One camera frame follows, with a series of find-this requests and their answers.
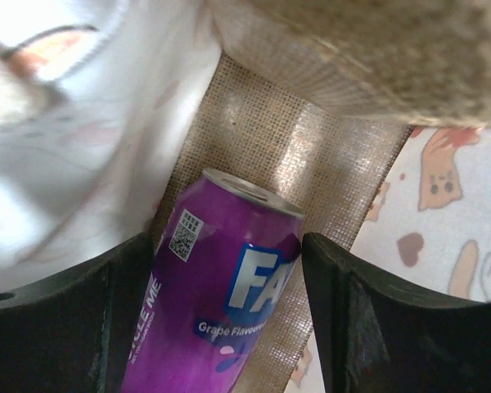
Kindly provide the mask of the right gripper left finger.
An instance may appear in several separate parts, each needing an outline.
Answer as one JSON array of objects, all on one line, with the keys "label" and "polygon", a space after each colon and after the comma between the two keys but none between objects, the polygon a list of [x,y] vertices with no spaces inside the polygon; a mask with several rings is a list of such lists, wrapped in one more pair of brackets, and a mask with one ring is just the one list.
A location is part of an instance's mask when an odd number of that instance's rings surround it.
[{"label": "right gripper left finger", "polygon": [[119,392],[153,260],[141,233],[0,293],[0,392]]}]

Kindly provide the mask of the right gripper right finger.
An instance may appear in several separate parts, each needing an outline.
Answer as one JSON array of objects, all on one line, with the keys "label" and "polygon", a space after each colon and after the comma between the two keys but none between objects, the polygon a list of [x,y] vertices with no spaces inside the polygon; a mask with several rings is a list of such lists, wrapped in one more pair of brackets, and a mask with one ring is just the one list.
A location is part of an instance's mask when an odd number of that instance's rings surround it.
[{"label": "right gripper right finger", "polygon": [[491,392],[491,302],[432,291],[306,233],[302,266],[327,392]]}]

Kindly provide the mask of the purple Fanta can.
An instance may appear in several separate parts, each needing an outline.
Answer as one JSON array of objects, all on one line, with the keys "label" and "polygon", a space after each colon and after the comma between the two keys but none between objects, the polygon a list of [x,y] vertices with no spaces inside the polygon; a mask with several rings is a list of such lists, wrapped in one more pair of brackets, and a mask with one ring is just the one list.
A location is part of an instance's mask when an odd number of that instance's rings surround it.
[{"label": "purple Fanta can", "polygon": [[205,169],[164,229],[125,392],[229,392],[300,256],[303,212]]}]

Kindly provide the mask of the burlap canvas tote bag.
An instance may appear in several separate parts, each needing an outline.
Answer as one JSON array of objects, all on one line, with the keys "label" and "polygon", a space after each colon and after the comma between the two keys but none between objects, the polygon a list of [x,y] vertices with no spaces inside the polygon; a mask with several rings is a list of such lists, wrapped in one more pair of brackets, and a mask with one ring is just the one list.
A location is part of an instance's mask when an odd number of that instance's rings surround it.
[{"label": "burlap canvas tote bag", "polygon": [[205,169],[304,215],[229,392],[327,392],[306,233],[491,302],[491,1],[0,1],[0,293],[141,233],[152,271]]}]

